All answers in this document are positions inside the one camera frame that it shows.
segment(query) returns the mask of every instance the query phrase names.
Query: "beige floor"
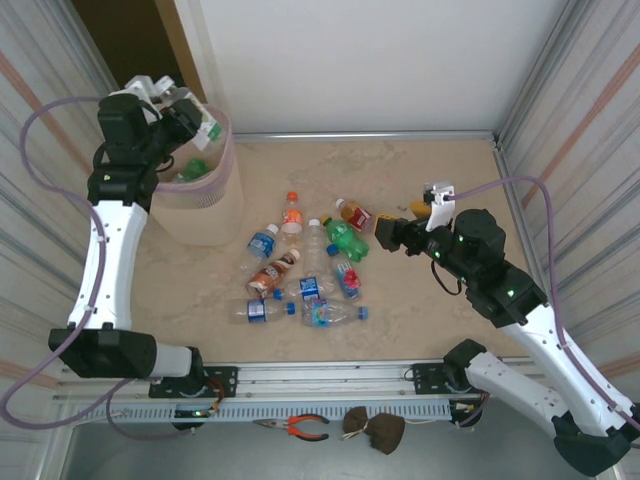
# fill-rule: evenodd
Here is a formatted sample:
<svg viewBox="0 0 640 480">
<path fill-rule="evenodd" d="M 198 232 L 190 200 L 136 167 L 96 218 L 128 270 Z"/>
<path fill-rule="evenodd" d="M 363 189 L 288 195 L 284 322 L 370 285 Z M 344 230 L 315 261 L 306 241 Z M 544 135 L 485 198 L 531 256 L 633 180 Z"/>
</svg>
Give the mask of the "beige floor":
<svg viewBox="0 0 640 480">
<path fill-rule="evenodd" d="M 308 218 L 333 212 L 339 196 L 377 212 L 409 216 L 423 184 L 442 179 L 458 192 L 498 172 L 486 141 L 276 143 L 238 146 L 245 216 L 234 242 L 221 248 L 174 242 L 151 218 L 138 250 L 132 308 L 136 330 L 159 341 L 193 345 L 207 362 L 383 360 L 441 357 L 465 338 L 500 355 L 521 349 L 477 315 L 464 294 L 451 297 L 431 276 L 426 256 L 371 252 L 358 265 L 362 305 L 370 318 L 326 330 L 286 318 L 264 325 L 231 325 L 224 301 L 245 298 L 234 266 L 252 233 L 278 222 L 286 192 L 297 190 Z M 507 258 L 526 268 L 502 189 L 458 202 L 457 211 L 487 208 L 507 233 Z M 282 253 L 280 245 L 276 253 Z M 300 267 L 289 273 L 298 278 Z M 454 281 L 443 273 L 445 282 Z"/>
</svg>

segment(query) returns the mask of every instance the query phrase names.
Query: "green bottle in bin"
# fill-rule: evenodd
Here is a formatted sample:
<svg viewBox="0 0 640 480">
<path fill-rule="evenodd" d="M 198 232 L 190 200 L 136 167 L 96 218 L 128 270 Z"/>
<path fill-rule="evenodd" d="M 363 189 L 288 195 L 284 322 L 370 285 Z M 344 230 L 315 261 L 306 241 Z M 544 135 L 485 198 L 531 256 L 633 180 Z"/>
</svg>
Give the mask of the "green bottle in bin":
<svg viewBox="0 0 640 480">
<path fill-rule="evenodd" d="M 207 166 L 204 160 L 200 158 L 192 158 L 173 180 L 175 182 L 193 182 L 210 171 L 211 169 Z"/>
<path fill-rule="evenodd" d="M 327 229 L 327 236 L 354 262 L 360 262 L 369 253 L 369 245 L 360 240 L 353 230 L 342 220 L 334 220 L 325 215 L 322 225 Z"/>
</svg>

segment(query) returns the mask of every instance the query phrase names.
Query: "robotic arm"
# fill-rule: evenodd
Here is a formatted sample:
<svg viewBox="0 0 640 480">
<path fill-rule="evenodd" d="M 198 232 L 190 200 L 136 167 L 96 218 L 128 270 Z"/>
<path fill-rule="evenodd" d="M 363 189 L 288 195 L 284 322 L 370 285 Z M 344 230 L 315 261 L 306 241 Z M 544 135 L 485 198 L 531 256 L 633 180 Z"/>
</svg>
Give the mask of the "robotic arm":
<svg viewBox="0 0 640 480">
<path fill-rule="evenodd" d="M 135 77 L 125 90 L 100 101 L 98 121 L 105 142 L 93 159 L 88 187 L 105 236 L 98 235 L 92 222 L 78 298 L 67 328 L 51 330 L 49 348 L 60 346 L 91 310 L 85 328 L 60 355 L 76 374 L 83 378 L 170 377 L 177 391 L 194 394 L 205 379 L 200 353 L 132 332 L 130 291 L 135 252 L 158 185 L 157 169 L 190 140 L 204 148 L 219 127 L 200 102 L 188 90 L 177 89 L 169 77 L 155 84 L 149 77 Z M 108 161 L 103 160 L 104 153 Z M 107 243 L 108 252 L 103 271 L 98 268 L 100 242 Z M 97 281 L 101 282 L 98 298 L 88 305 Z"/>
<path fill-rule="evenodd" d="M 556 331 L 554 310 L 543 291 L 524 271 L 505 260 L 505 232 L 487 210 L 465 210 L 452 227 L 453 187 L 427 185 L 427 217 L 413 221 L 382 216 L 376 238 L 383 248 L 406 254 L 426 253 L 466 287 L 471 306 L 496 328 L 520 343 L 556 390 L 516 373 L 493 354 L 466 340 L 444 357 L 458 380 L 496 394 L 554 437 L 563 458 L 585 475 L 615 465 L 640 436 L 619 414 L 634 420 L 640 409 L 600 374 L 563 331 L 566 344 L 597 385 L 618 405 L 610 408 L 570 361 Z"/>
</svg>

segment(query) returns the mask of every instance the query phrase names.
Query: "bottle cap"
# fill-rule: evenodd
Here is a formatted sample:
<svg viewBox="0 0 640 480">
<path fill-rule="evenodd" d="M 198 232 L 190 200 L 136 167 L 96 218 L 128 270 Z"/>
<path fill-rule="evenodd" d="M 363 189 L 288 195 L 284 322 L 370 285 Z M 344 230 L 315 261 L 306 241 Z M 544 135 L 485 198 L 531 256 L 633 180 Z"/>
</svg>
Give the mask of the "bottle cap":
<svg viewBox="0 0 640 480">
<path fill-rule="evenodd" d="M 338 248 L 337 245 L 334 245 L 332 243 L 327 247 L 327 253 L 329 254 L 330 257 L 335 257 L 338 253 L 340 253 L 340 249 Z"/>
</svg>

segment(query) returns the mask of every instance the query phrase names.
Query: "red-handled pliers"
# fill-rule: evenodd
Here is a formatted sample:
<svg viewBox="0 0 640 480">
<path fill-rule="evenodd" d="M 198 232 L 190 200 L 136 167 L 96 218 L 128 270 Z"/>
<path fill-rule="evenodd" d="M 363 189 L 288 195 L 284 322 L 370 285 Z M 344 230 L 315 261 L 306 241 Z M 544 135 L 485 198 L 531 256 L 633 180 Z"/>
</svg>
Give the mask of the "red-handled pliers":
<svg viewBox="0 0 640 480">
<path fill-rule="evenodd" d="M 289 417 L 286 420 L 278 420 L 277 418 L 264 418 L 262 420 L 254 420 L 253 423 L 262 425 L 263 427 L 282 428 L 286 430 L 289 435 L 294 435 L 300 440 L 305 440 L 307 442 L 320 442 L 329 438 L 329 435 L 326 433 L 312 435 L 310 433 L 301 432 L 293 426 L 296 423 L 304 422 L 306 420 L 329 423 L 329 420 L 324 418 L 322 415 L 315 415 L 313 413 L 305 413 L 303 415 L 298 415 L 297 417 Z"/>
</svg>

